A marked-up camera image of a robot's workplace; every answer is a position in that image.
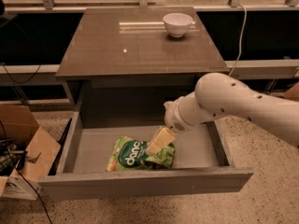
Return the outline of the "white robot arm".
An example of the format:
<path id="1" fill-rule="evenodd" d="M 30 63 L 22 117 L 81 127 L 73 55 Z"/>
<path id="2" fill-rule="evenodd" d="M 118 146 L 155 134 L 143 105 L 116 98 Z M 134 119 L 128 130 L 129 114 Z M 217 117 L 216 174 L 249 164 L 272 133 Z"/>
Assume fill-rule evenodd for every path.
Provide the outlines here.
<path id="1" fill-rule="evenodd" d="M 299 145 L 299 103 L 259 93 L 222 73 L 208 73 L 195 90 L 164 104 L 165 126 L 149 141 L 146 153 L 156 155 L 178 133 L 225 116 L 247 119 L 279 139 Z"/>

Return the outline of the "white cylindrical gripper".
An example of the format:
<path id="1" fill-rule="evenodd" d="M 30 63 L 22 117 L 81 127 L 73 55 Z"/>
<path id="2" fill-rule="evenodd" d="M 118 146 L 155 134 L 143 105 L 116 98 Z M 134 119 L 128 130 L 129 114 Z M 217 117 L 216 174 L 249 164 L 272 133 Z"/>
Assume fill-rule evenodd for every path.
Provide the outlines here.
<path id="1" fill-rule="evenodd" d="M 175 133 L 185 133 L 200 123 L 199 104 L 194 97 L 182 96 L 176 101 L 164 103 L 164 122 L 168 127 L 160 127 L 148 142 L 146 153 L 154 156 L 172 143 Z"/>

